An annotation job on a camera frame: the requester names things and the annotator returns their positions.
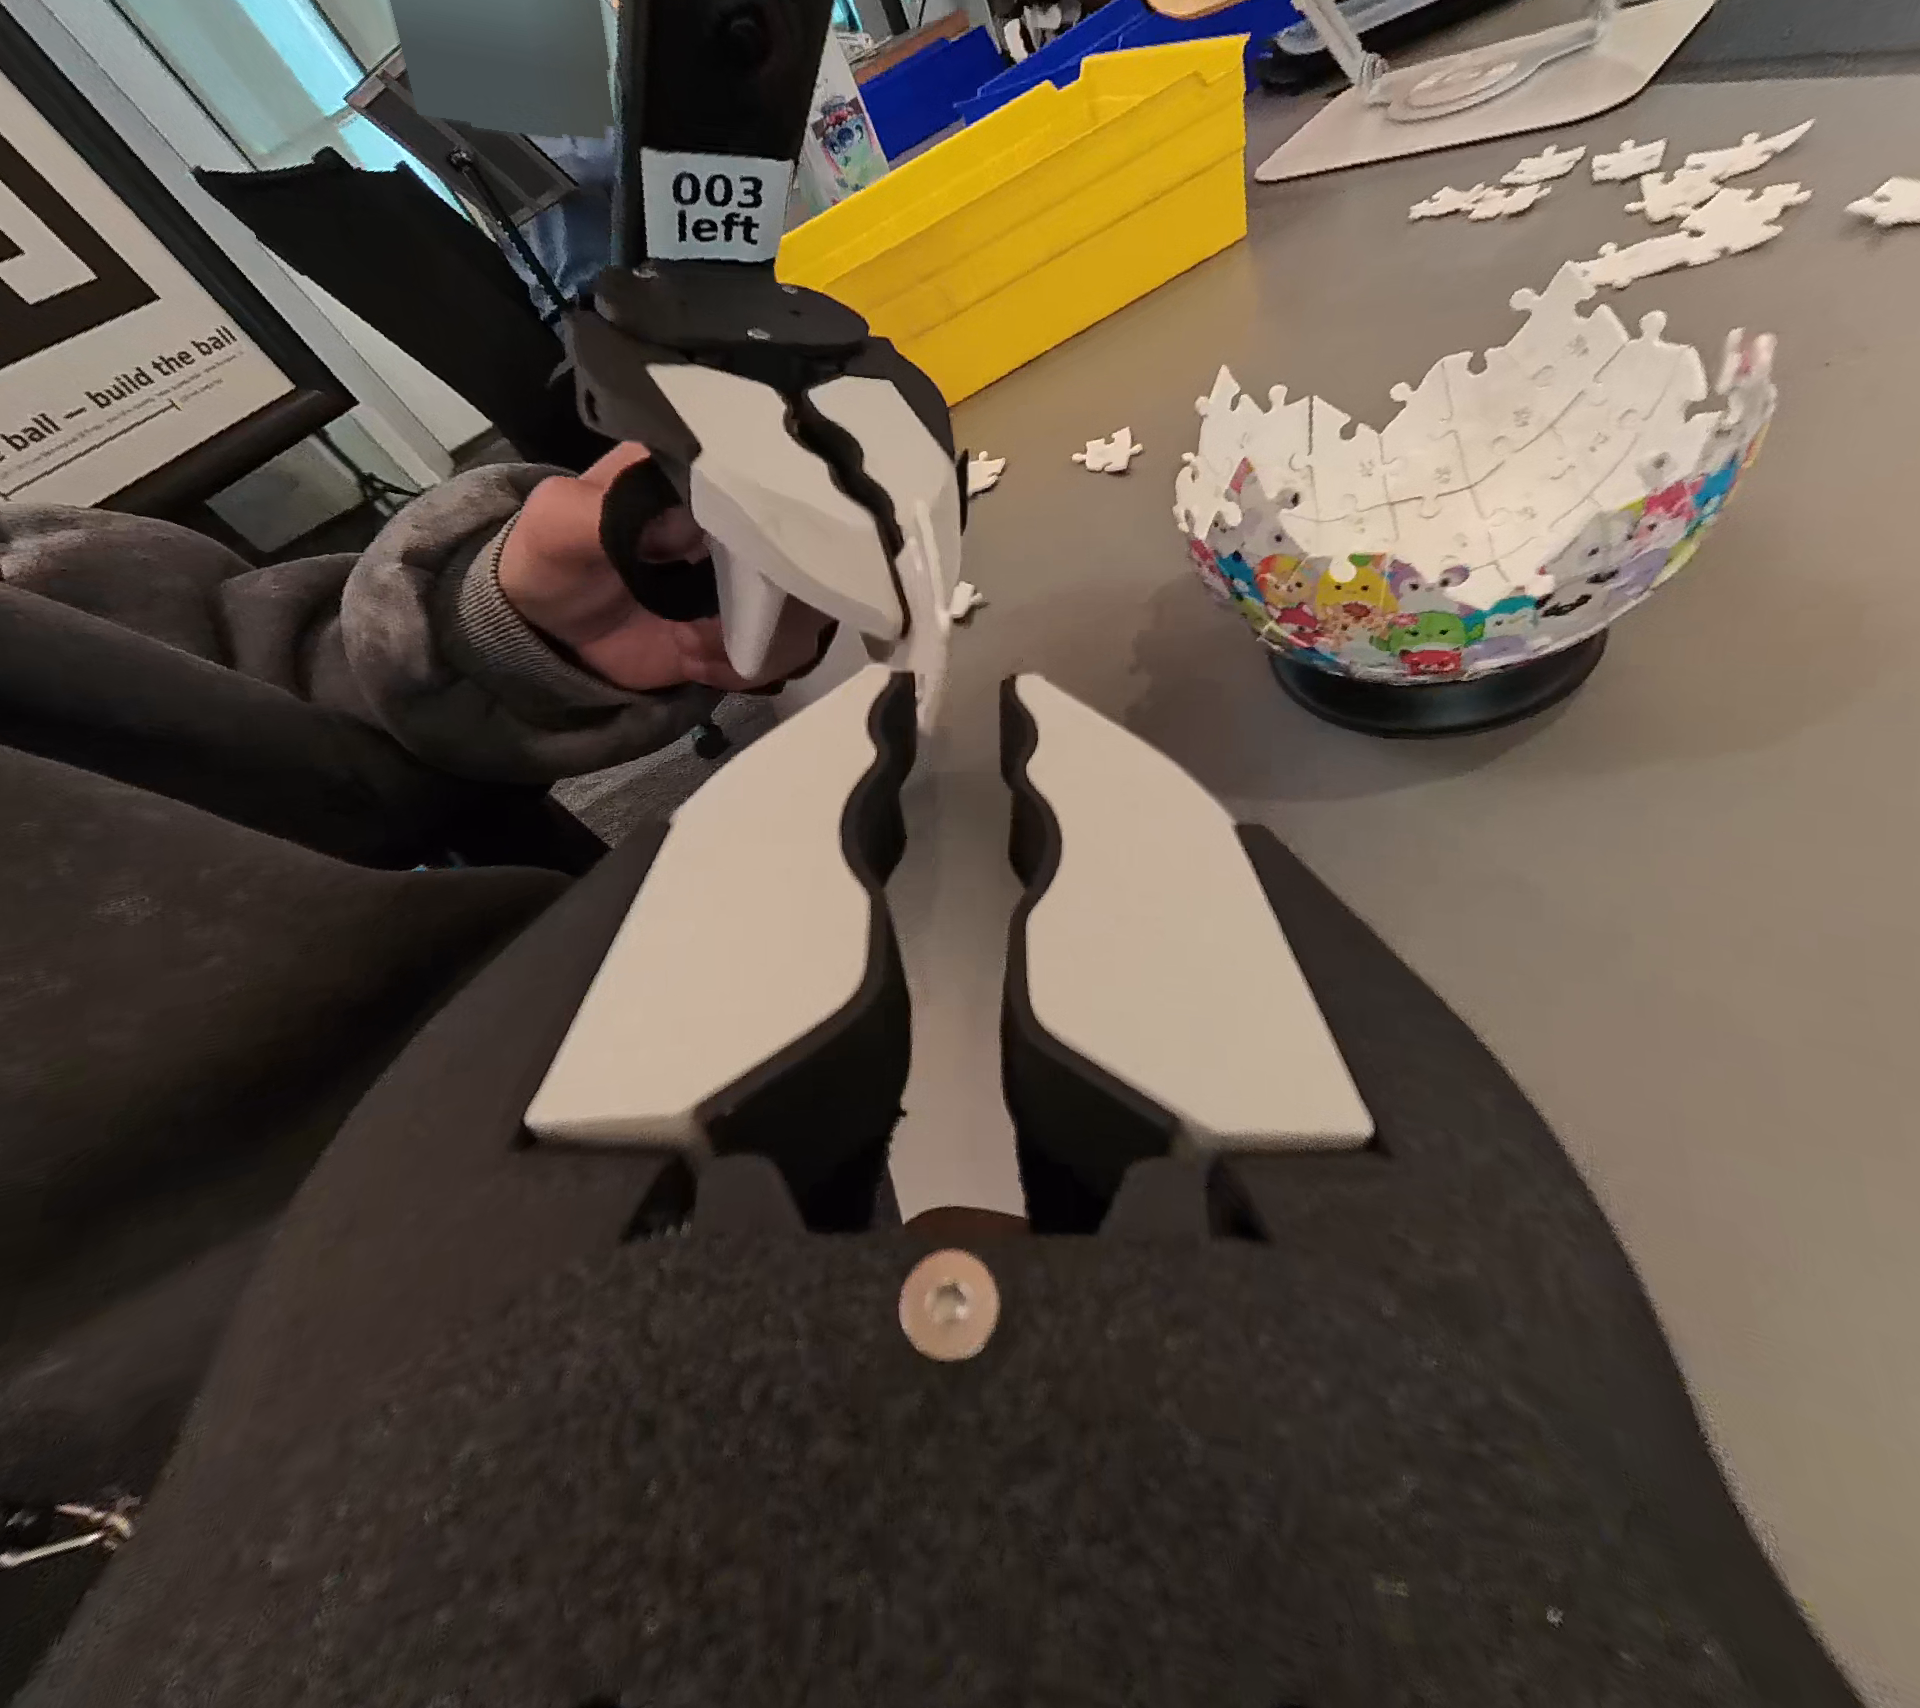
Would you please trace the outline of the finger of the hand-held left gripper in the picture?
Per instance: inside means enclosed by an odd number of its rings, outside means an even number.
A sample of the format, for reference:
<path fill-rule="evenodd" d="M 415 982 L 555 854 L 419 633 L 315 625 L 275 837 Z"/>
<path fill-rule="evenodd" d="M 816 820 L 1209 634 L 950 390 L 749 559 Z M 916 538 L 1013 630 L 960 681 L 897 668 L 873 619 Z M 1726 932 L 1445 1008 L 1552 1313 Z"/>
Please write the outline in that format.
<path fill-rule="evenodd" d="M 689 445 L 684 499 L 714 564 L 725 641 L 774 641 L 789 603 L 865 641 L 905 610 L 880 523 L 792 431 L 774 387 L 706 367 L 649 367 Z"/>
<path fill-rule="evenodd" d="M 883 376 L 834 376 L 813 387 L 813 414 L 837 441 L 837 471 L 876 515 L 890 545 L 919 545 L 932 573 L 962 563 L 962 472 L 907 394 Z"/>

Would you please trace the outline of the person's left hand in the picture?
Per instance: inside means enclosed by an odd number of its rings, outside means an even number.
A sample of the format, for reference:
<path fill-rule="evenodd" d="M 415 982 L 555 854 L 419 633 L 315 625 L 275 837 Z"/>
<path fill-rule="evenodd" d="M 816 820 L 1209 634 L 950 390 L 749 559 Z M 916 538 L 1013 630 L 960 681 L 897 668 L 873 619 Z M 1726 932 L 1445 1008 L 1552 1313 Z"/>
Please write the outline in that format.
<path fill-rule="evenodd" d="M 837 629 L 800 603 L 783 605 L 763 673 L 743 678 L 729 663 L 720 619 L 669 622 L 631 598 L 601 545 L 601 521 L 617 480 L 649 462 L 645 449 L 620 442 L 586 472 L 545 478 L 532 491 L 496 561 L 498 586 L 515 617 L 580 670 L 633 694 L 770 694 L 811 675 Z"/>

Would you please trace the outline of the partly built white puzzle ball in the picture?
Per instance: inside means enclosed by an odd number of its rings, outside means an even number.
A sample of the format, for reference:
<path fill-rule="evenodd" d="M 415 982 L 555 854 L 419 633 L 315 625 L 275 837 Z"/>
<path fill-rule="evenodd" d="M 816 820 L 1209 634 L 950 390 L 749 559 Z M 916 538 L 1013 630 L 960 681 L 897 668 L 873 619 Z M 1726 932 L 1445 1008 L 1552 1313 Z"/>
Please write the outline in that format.
<path fill-rule="evenodd" d="M 1382 426 L 1229 368 L 1197 401 L 1172 525 L 1280 670 L 1339 697 L 1512 684 L 1600 641 L 1724 516 L 1777 407 L 1772 333 L 1733 329 L 1711 368 L 1577 265 L 1510 305 L 1510 341 L 1396 385 Z"/>

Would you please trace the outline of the puzzle pieces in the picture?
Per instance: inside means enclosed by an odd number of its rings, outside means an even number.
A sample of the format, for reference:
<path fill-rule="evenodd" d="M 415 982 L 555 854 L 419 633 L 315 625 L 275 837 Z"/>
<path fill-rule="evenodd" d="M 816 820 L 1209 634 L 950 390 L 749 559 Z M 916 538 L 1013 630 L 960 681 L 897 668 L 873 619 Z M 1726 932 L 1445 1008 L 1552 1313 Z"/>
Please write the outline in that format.
<path fill-rule="evenodd" d="M 1630 233 L 1604 240 L 1574 270 L 1595 292 L 1618 295 L 1645 281 L 1698 270 L 1777 242 L 1788 217 L 1811 202 L 1811 188 L 1782 174 L 1815 129 L 1805 118 L 1763 135 L 1679 154 L 1666 167 L 1668 140 L 1622 139 L 1612 148 L 1547 143 L 1498 178 L 1441 185 L 1405 208 L 1408 224 L 1500 226 L 1522 221 L 1571 181 L 1622 194 Z"/>

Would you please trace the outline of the blue storage bin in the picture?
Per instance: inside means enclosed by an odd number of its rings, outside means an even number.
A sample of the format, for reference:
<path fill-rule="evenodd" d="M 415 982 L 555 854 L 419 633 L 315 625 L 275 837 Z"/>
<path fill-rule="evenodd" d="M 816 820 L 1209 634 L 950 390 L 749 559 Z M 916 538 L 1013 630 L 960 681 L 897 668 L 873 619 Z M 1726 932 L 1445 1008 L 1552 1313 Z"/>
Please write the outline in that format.
<path fill-rule="evenodd" d="M 1261 53 L 1303 20 L 1292 0 L 1242 0 L 1196 20 L 1157 14 L 1146 0 L 1110 0 L 1020 61 L 1004 55 L 989 28 L 972 28 L 958 39 L 935 39 L 857 89 L 880 150 L 897 162 L 1032 89 L 1069 86 L 1091 56 L 1238 37 L 1243 80 L 1253 89 Z"/>

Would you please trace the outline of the person's left forearm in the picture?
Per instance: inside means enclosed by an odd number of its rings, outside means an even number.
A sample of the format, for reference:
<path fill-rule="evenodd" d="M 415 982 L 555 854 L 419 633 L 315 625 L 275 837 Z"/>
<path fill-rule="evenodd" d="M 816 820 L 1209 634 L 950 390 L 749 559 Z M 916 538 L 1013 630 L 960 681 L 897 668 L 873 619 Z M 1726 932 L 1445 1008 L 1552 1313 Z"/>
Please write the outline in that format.
<path fill-rule="evenodd" d="M 3 588 L 352 719 L 441 777 L 552 788 L 672 749 L 712 689 L 624 692 L 543 641 L 498 582 L 527 497 L 563 472 L 457 475 L 361 553 L 271 566 L 164 521 L 3 509 Z"/>

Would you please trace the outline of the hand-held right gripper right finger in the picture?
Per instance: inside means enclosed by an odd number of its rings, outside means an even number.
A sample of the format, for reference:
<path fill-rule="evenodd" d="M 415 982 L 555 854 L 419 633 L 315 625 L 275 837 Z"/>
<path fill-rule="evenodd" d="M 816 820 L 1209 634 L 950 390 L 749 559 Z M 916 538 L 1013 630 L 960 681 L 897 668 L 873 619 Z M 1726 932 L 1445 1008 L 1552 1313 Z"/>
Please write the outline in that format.
<path fill-rule="evenodd" d="M 1180 764 L 1037 673 L 1000 686 L 1009 799 L 1000 1068 L 1037 1235 L 1136 1169 L 1365 1153 L 1377 1125 L 1249 842 Z"/>

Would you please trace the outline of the printed cartoon carton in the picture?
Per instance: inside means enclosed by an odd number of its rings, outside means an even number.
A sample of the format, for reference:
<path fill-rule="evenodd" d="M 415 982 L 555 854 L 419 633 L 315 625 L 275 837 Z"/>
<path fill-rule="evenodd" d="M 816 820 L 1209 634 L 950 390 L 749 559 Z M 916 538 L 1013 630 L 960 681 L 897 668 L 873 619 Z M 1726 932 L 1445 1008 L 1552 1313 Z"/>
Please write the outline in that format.
<path fill-rule="evenodd" d="M 834 30 L 824 40 L 807 105 L 800 172 L 816 212 L 876 186 L 890 172 L 848 53 Z"/>

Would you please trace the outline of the black white marker poster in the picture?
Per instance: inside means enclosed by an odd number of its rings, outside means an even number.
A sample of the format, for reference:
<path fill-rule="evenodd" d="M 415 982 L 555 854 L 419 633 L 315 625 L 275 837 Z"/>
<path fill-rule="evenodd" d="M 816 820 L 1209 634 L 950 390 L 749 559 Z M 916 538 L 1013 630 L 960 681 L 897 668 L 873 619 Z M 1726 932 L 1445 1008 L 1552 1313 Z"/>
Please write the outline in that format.
<path fill-rule="evenodd" d="M 189 506 L 353 408 L 342 376 L 3 13 L 3 506 Z"/>

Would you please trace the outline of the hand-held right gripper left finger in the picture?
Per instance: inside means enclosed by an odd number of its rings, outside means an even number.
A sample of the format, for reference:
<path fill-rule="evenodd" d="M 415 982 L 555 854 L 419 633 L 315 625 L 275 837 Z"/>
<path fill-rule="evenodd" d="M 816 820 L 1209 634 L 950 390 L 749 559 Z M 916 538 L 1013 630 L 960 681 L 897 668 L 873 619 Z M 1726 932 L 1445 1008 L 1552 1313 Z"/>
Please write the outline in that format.
<path fill-rule="evenodd" d="M 672 819 L 521 1112 L 529 1148 L 758 1158 L 816 1233 L 882 1217 L 911 1016 L 888 885 L 916 692 L 865 667 Z"/>

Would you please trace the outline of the black office chair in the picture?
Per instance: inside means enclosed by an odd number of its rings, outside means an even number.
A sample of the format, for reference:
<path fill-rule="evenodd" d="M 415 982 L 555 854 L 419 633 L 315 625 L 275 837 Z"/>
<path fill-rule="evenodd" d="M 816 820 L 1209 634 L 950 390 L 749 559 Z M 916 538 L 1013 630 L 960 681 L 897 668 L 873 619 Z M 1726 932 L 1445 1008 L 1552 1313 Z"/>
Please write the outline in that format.
<path fill-rule="evenodd" d="M 521 460 L 581 475 L 610 451 L 580 420 L 563 344 L 515 270 L 412 171 L 365 171 L 324 148 L 285 168 L 198 167 L 194 181 Z"/>

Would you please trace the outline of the yellow box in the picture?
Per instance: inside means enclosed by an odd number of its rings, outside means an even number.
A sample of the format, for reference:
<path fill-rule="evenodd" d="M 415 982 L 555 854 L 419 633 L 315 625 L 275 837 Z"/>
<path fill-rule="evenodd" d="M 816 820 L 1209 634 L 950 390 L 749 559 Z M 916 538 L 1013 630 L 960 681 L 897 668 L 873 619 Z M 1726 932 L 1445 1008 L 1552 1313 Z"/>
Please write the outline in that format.
<path fill-rule="evenodd" d="M 972 401 L 1245 239 L 1243 51 L 1089 55 L 789 230 L 779 281 Z"/>

